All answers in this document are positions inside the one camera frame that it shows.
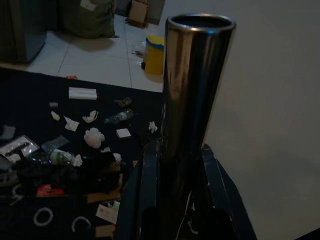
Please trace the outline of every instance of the white wall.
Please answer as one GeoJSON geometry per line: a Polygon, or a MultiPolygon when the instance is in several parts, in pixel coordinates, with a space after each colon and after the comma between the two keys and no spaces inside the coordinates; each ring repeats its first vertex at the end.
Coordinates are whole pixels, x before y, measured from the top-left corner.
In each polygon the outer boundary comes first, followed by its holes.
{"type": "Polygon", "coordinates": [[[320,2],[167,0],[168,16],[212,13],[237,30],[206,138],[259,240],[320,228],[320,2]]]}

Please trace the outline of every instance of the white tile floor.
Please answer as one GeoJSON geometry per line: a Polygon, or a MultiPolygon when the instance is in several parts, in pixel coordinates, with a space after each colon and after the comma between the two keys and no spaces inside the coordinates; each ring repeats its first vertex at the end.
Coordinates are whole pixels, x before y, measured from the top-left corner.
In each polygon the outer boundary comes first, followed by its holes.
{"type": "Polygon", "coordinates": [[[0,62],[0,67],[59,77],[75,75],[79,80],[162,92],[162,76],[144,73],[142,59],[131,53],[132,42],[156,35],[158,26],[149,24],[141,29],[116,15],[114,28],[119,38],[84,39],[48,32],[43,49],[32,63],[0,62]]]}

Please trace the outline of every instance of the red object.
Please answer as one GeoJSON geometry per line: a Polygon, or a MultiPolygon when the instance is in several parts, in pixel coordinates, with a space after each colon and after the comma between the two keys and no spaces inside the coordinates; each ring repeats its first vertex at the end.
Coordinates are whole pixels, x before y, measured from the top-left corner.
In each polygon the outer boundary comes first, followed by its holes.
{"type": "Polygon", "coordinates": [[[78,79],[77,76],[66,76],[66,79],[78,79]]]}
{"type": "Polygon", "coordinates": [[[61,195],[65,194],[60,188],[52,189],[51,184],[44,184],[38,187],[36,191],[37,196],[52,196],[52,195],[61,195]]]}

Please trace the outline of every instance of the black rug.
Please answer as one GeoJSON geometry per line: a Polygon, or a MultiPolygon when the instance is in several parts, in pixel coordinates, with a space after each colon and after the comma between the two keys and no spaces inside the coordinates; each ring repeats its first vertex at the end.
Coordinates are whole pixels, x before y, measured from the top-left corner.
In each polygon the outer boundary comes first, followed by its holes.
{"type": "MultiPolygon", "coordinates": [[[[38,145],[63,135],[70,143],[60,149],[75,155],[92,151],[84,141],[84,134],[90,128],[98,128],[105,136],[101,149],[110,147],[126,162],[124,181],[133,170],[132,161],[139,160],[143,148],[135,137],[119,140],[116,129],[128,128],[132,136],[136,132],[148,134],[149,122],[161,126],[161,114],[161,93],[0,68],[0,128],[15,126],[15,138],[26,135],[38,145]],[[69,99],[69,87],[96,89],[100,98],[69,99]],[[126,97],[132,99],[130,108],[134,117],[118,124],[104,124],[105,118],[122,112],[113,101],[126,97]],[[57,102],[58,108],[50,108],[50,102],[57,102]],[[99,112],[97,120],[84,122],[82,117],[93,110],[99,112]],[[60,121],[53,120],[51,111],[60,115],[60,121]],[[76,132],[65,129],[63,116],[80,123],[76,132]]],[[[87,204],[84,197],[38,197],[22,200],[14,207],[9,202],[10,199],[0,198],[1,239],[94,239],[95,226],[108,224],[95,216],[98,204],[87,204]],[[41,207],[54,212],[52,222],[42,228],[33,223],[33,216],[41,207]],[[78,216],[89,219],[92,228],[87,230],[86,224],[79,222],[79,233],[72,233],[72,221],[78,216]]]]}

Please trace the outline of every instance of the small card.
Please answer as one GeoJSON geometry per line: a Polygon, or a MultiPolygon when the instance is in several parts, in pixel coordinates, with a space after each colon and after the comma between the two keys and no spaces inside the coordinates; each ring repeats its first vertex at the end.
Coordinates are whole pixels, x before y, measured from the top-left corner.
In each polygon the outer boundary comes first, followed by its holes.
{"type": "Polygon", "coordinates": [[[131,137],[131,134],[127,128],[117,129],[116,135],[118,136],[119,139],[128,139],[131,137]]]}
{"type": "Polygon", "coordinates": [[[99,204],[95,214],[98,218],[104,219],[110,223],[117,224],[118,211],[99,204]]]}

